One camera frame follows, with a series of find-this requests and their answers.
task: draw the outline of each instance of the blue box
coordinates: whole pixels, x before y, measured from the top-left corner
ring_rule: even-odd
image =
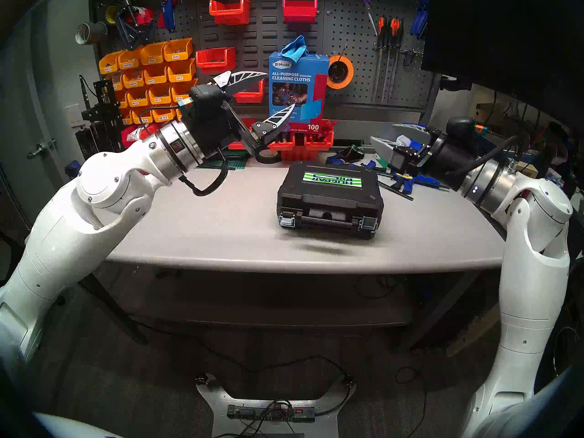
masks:
[[[296,103],[287,131],[319,133],[329,58],[307,54],[296,63],[279,51],[270,55],[270,115]]]

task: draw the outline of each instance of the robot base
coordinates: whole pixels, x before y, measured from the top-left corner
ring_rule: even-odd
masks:
[[[238,419],[227,417],[228,405],[265,408],[271,403],[269,400],[234,399],[222,388],[215,376],[212,374],[206,375],[208,383],[197,385],[197,389],[207,401],[211,410],[213,410],[213,432],[211,436],[221,436],[225,433],[239,433],[245,427]],[[343,385],[343,379],[344,377],[339,377],[330,389],[319,399],[293,400],[290,401],[290,403],[294,408],[314,407],[317,412],[334,408],[343,401],[344,396],[347,394],[347,388]],[[357,384],[353,383],[347,401],[351,398],[356,389]],[[339,428],[337,425],[337,416],[343,406],[326,415],[317,416],[314,422],[290,422],[290,425],[295,431],[295,435],[292,434],[292,431],[285,421],[264,421],[262,427],[260,427],[262,433],[260,434],[258,432],[256,435],[263,435],[269,438],[284,436],[290,438],[321,438],[324,436],[328,438],[338,438]],[[252,427],[257,427],[257,425],[259,425],[259,421],[253,423]],[[247,432],[251,435],[254,430],[249,428]]]

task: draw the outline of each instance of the door handle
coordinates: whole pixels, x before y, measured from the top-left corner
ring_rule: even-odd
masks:
[[[57,142],[57,140],[51,139],[50,145],[52,148],[55,147],[56,142]],[[33,158],[45,153],[47,150],[48,150],[48,147],[45,143],[38,143],[36,145],[36,149],[33,150],[32,152],[29,152],[28,155],[26,155],[26,158],[29,160],[32,160]]]

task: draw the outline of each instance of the black carrying case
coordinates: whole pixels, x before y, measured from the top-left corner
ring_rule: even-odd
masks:
[[[370,238],[382,212],[377,174],[362,167],[295,162],[278,190],[282,227],[325,228]]]

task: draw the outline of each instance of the imade logo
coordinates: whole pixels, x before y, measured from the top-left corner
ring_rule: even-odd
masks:
[[[361,179],[358,177],[333,176],[331,174],[322,174],[318,172],[305,172],[303,180],[306,182],[328,183],[331,185],[355,186],[361,188]]]
[[[274,67],[276,67],[276,69],[289,69],[290,67],[292,67],[292,62],[291,61],[274,61],[273,63],[271,63]]]

